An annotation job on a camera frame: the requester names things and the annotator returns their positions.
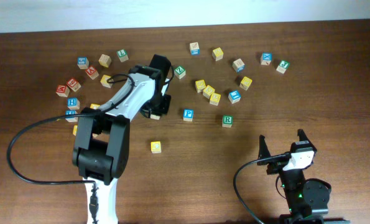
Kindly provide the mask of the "green R block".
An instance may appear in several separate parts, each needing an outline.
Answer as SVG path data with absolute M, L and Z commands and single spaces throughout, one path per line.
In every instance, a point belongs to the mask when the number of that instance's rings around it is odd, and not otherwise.
M 222 127 L 231 128 L 233 125 L 233 116 L 224 115 L 222 119 Z

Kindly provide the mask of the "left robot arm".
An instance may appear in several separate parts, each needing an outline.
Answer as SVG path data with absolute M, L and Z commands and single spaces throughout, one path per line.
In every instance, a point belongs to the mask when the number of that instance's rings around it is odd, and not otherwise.
M 82 110 L 72 162 L 85 181 L 88 223 L 118 222 L 116 189 L 129 159 L 130 122 L 138 113 L 152 119 L 167 114 L 171 70 L 167 57 L 154 55 L 148 66 L 129 70 L 125 84 L 109 101 Z

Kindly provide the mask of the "yellow C block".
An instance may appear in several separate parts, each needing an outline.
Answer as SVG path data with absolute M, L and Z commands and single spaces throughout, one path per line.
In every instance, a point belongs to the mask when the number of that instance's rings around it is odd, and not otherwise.
M 162 152 L 162 145 L 160 141 L 153 141 L 150 143 L 150 150 L 152 153 L 161 153 Z

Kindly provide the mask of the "green V block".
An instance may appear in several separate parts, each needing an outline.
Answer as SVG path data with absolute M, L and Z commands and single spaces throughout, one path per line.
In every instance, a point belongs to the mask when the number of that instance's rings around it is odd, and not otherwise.
M 160 116 L 155 115 L 155 114 L 151 114 L 151 115 L 150 115 L 150 119 L 156 119 L 156 120 L 159 120 L 159 119 L 160 119 Z

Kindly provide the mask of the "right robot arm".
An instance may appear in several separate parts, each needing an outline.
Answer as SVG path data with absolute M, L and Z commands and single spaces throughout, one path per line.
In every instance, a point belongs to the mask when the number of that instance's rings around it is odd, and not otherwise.
M 323 223 L 328 213 L 331 185 L 320 179 L 306 179 L 303 171 L 313 164 L 316 147 L 302 129 L 297 131 L 299 140 L 290 151 L 272 156 L 265 136 L 259 136 L 257 165 L 266 166 L 268 175 L 278 175 L 284 188 L 289 207 L 288 215 L 281 215 L 279 223 Z

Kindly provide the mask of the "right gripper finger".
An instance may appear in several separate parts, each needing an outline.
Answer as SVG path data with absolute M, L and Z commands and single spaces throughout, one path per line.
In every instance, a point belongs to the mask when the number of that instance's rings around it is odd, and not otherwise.
M 269 161 L 267 160 L 267 158 L 269 158 L 271 156 L 269 150 L 268 150 L 268 147 L 267 147 L 267 144 L 266 144 L 266 141 L 265 141 L 265 136 L 263 135 L 260 135 L 259 136 L 259 153 L 258 153 L 258 162 L 257 162 L 257 165 L 258 166 L 265 166 L 269 163 Z
M 297 136 L 299 137 L 297 144 L 310 144 L 310 140 L 303 129 L 297 130 Z

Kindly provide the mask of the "blue P block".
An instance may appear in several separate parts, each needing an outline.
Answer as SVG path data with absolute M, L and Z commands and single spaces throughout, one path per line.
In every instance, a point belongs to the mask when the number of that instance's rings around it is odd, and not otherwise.
M 191 109 L 184 109 L 183 111 L 183 120 L 184 121 L 193 121 L 194 111 Z

